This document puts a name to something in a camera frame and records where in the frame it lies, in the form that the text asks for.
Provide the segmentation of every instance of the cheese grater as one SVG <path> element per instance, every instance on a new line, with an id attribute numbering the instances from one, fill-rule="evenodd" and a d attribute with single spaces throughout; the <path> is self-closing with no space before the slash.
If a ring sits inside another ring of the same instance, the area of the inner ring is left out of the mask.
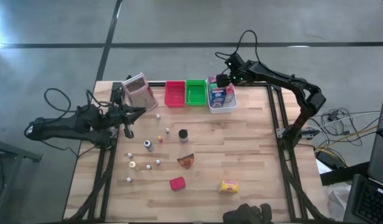
<path id="1" fill-rule="evenodd" d="M 145 107 L 146 111 L 150 111 L 158 105 L 153 91 L 142 72 L 124 81 L 122 86 L 131 106 Z"/>

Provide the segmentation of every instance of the wooden tabletop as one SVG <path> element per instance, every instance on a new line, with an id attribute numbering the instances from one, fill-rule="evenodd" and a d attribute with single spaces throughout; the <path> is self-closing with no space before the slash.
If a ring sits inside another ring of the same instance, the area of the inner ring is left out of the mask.
<path id="1" fill-rule="evenodd" d="M 112 82 L 97 82 L 95 97 L 108 101 L 111 85 Z M 107 222 L 221 222 L 223 213 L 243 203 L 250 206 L 269 203 L 273 221 L 289 221 L 266 88 L 237 87 L 238 107 L 231 114 L 210 114 L 206 106 L 168 108 L 164 105 L 165 88 L 152 90 L 158 107 L 132 126 L 135 138 L 126 139 L 122 131 L 119 135 Z M 299 106 L 292 92 L 284 90 L 283 96 L 287 116 L 293 123 L 299 115 Z M 170 134 L 165 133 L 165 128 L 170 128 Z M 188 144 L 179 143 L 180 129 L 188 130 Z M 162 144 L 158 135 L 164 139 Z M 147 139 L 154 145 L 153 152 L 143 145 Z M 80 152 L 90 147 L 90 143 L 83 142 Z M 135 169 L 129 167 L 128 152 L 134 155 Z M 191 153 L 195 156 L 194 164 L 190 169 L 182 168 L 177 159 Z M 295 153 L 304 191 L 327 215 L 327 196 L 312 148 L 298 146 Z M 79 158 L 65 218 L 73 215 L 91 192 L 98 154 L 98 149 L 93 149 Z M 161 160 L 160 165 L 155 164 L 156 159 Z M 151 170 L 146 169 L 147 164 L 152 166 Z M 173 192 L 169 180 L 176 177 L 185 178 L 186 188 Z M 222 180 L 237 181 L 239 192 L 219 194 Z M 298 210 L 295 194 L 293 197 Z"/>

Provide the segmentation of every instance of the red object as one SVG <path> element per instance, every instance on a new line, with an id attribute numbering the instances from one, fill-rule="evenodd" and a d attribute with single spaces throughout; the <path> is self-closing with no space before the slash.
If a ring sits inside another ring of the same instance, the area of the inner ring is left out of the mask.
<path id="1" fill-rule="evenodd" d="M 181 190 L 186 187 L 185 179 L 183 177 L 178 177 L 169 181 L 171 189 L 173 191 Z"/>
<path id="2" fill-rule="evenodd" d="M 168 107 L 185 106 L 186 82 L 167 81 L 165 84 L 165 105 Z"/>

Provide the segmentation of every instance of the computer keyboard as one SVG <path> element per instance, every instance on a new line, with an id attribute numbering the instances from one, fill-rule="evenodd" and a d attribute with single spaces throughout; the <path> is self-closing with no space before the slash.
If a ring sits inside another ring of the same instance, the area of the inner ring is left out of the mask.
<path id="1" fill-rule="evenodd" d="M 362 185 L 354 214 L 372 224 L 383 224 L 383 186 L 367 180 Z"/>

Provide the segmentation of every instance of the white bin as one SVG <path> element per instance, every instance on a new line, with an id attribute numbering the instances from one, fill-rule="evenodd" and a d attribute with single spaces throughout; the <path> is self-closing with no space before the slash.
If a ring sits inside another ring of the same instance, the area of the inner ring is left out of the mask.
<path id="1" fill-rule="evenodd" d="M 210 104 L 210 83 L 208 79 L 205 82 L 206 82 L 206 92 L 207 92 L 206 97 L 208 99 L 208 107 L 212 114 L 231 113 L 234 109 L 236 109 L 237 107 L 236 89 L 234 89 L 234 98 L 230 103 L 225 103 L 221 108 L 212 108 Z"/>

